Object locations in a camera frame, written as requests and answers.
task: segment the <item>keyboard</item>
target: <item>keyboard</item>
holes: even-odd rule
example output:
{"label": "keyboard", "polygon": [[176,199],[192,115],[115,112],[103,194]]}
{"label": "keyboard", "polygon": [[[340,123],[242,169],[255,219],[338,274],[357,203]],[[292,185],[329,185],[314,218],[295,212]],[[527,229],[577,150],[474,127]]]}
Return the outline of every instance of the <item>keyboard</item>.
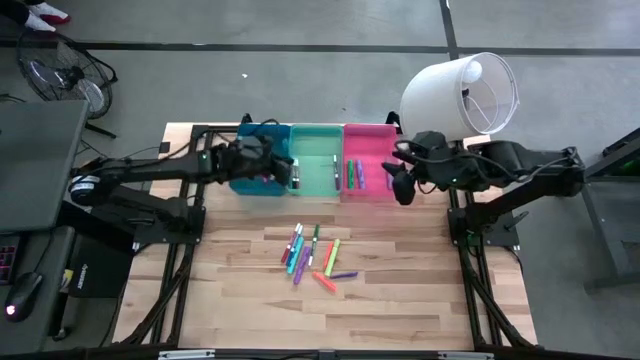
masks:
{"label": "keyboard", "polygon": [[20,235],[0,236],[0,285],[11,285],[20,250]]}

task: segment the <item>marker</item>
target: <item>marker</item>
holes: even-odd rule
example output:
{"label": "marker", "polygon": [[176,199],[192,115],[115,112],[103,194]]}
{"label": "marker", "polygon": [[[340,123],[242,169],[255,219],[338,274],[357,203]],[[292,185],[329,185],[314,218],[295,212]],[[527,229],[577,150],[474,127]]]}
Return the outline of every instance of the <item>marker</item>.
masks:
{"label": "marker", "polygon": [[293,274],[293,269],[295,269],[295,267],[296,267],[296,263],[298,262],[298,258],[302,257],[299,254],[302,251],[302,246],[303,245],[304,245],[304,238],[302,236],[300,236],[300,240],[298,240],[298,244],[296,245],[296,252],[293,255],[293,259],[291,259],[291,264],[289,264],[289,267],[287,268],[287,274],[289,274],[289,275]]}
{"label": "marker", "polygon": [[336,239],[333,242],[333,249],[331,249],[331,257],[329,257],[329,264],[327,268],[324,270],[324,276],[331,276],[331,271],[333,270],[333,264],[336,262],[336,256],[338,256],[338,248],[340,248],[340,239]]}
{"label": "marker", "polygon": [[340,190],[340,175],[338,173],[338,155],[333,155],[333,176],[336,181],[336,190]]}
{"label": "marker", "polygon": [[300,263],[298,264],[298,270],[296,270],[296,276],[293,278],[293,284],[298,285],[300,283],[300,279],[302,278],[302,273],[304,272],[304,266],[307,263],[307,259],[311,254],[311,247],[305,246],[304,251],[302,252],[302,259],[300,259]]}
{"label": "marker", "polygon": [[300,188],[300,171],[298,168],[298,159],[293,159],[293,167],[291,169],[291,187],[294,189]]}
{"label": "marker", "polygon": [[347,186],[349,187],[349,189],[353,189],[353,160],[349,160],[347,162],[347,175],[348,175],[348,179],[349,179],[349,183],[347,184]]}
{"label": "marker", "polygon": [[324,263],[322,264],[322,270],[325,270],[327,268],[327,265],[329,265],[329,257],[331,257],[331,250],[333,250],[333,243],[330,243],[329,247],[327,248],[327,254],[324,256]]}
{"label": "marker", "polygon": [[346,278],[346,277],[356,277],[358,276],[358,272],[354,271],[354,272],[350,272],[350,273],[342,273],[342,274],[334,274],[329,276],[329,279],[342,279],[342,278]]}
{"label": "marker", "polygon": [[322,274],[320,274],[319,272],[314,271],[313,272],[313,277],[316,280],[320,281],[322,283],[322,285],[324,285],[324,287],[326,287],[329,291],[336,292],[336,290],[337,290],[336,284],[334,284],[331,281],[327,280],[327,278],[322,276]]}
{"label": "marker", "polygon": [[285,261],[287,261],[287,257],[289,257],[289,252],[291,252],[291,248],[293,247],[293,243],[294,241],[296,241],[296,237],[298,236],[298,229],[300,228],[300,223],[298,223],[298,225],[296,225],[295,230],[293,230],[293,234],[291,234],[291,240],[289,241],[289,244],[287,245],[287,248],[284,249],[284,254],[282,254],[282,259],[280,259],[280,262],[284,264]]}
{"label": "marker", "polygon": [[316,229],[313,231],[313,243],[311,247],[311,256],[309,256],[309,267],[313,263],[313,254],[316,253],[316,246],[318,245],[318,232],[320,231],[320,225],[316,225]]}
{"label": "marker", "polygon": [[358,172],[358,183],[360,185],[360,189],[364,190],[367,186],[364,184],[364,168],[362,167],[361,160],[356,160],[356,170]]}
{"label": "marker", "polygon": [[296,234],[296,238],[293,240],[293,244],[291,244],[291,252],[289,252],[289,257],[287,258],[287,266],[289,266],[291,264],[291,260],[293,259],[293,256],[295,255],[296,250],[296,245],[298,243],[298,240],[300,240],[300,235],[302,235],[302,230],[304,229],[304,225],[300,225],[300,227],[298,228],[298,233]]}

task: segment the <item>orange marker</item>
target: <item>orange marker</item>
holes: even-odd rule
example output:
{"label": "orange marker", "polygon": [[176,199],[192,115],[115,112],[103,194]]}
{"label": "orange marker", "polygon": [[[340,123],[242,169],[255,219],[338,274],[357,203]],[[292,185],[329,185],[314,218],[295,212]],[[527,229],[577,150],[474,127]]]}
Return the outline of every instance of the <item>orange marker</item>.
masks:
{"label": "orange marker", "polygon": [[329,244],[327,248],[327,254],[324,256],[324,264],[322,265],[322,271],[327,269],[327,265],[329,265],[329,258],[331,257],[331,250],[333,250],[333,242]]}
{"label": "orange marker", "polygon": [[316,278],[316,280],[320,281],[322,283],[322,285],[324,285],[324,287],[327,288],[327,290],[329,290],[331,292],[336,292],[336,290],[337,290],[336,284],[334,284],[331,281],[329,281],[321,273],[319,273],[317,271],[314,271],[313,272],[313,277]]}

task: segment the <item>yellow marker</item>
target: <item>yellow marker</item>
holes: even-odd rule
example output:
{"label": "yellow marker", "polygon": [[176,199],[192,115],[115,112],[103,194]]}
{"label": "yellow marker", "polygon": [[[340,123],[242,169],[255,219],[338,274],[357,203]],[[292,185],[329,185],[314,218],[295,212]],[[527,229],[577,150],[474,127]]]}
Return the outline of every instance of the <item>yellow marker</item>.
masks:
{"label": "yellow marker", "polygon": [[336,256],[338,256],[338,248],[340,247],[340,239],[336,239],[333,242],[333,249],[331,250],[331,257],[329,257],[329,264],[327,264],[327,268],[324,271],[324,276],[331,276],[331,270],[333,270],[333,263],[336,261]]}

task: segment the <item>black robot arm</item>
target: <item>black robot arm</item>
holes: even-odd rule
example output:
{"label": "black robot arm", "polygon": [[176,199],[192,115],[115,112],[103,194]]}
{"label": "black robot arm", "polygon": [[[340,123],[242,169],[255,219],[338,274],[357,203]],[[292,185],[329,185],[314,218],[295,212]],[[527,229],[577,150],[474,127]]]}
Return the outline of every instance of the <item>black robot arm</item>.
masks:
{"label": "black robot arm", "polygon": [[222,184],[262,176],[286,185],[293,160],[273,153],[272,144],[270,137],[247,136],[176,158],[172,154],[151,160],[96,159],[75,169],[69,186],[71,200],[93,206],[97,213],[118,213],[126,225],[137,226],[140,243],[194,242],[204,224],[204,207],[189,206],[182,197],[163,199],[122,184],[171,179]]}
{"label": "black robot arm", "polygon": [[523,185],[488,203],[467,207],[466,230],[478,231],[497,218],[542,196],[574,196],[582,189],[584,165],[576,149],[532,151],[511,141],[491,141],[467,149],[449,147],[441,133],[419,133],[412,141],[396,142],[393,155],[412,165],[383,163],[393,175],[396,200],[409,205],[415,183],[431,182],[445,191],[484,191],[490,186]]}
{"label": "black robot arm", "polygon": [[108,202],[116,187],[130,182],[178,179],[222,184],[238,178],[264,176],[286,185],[293,160],[274,154],[272,143],[270,137],[248,136],[178,158],[99,158],[74,170],[69,192],[75,203],[95,206]]}

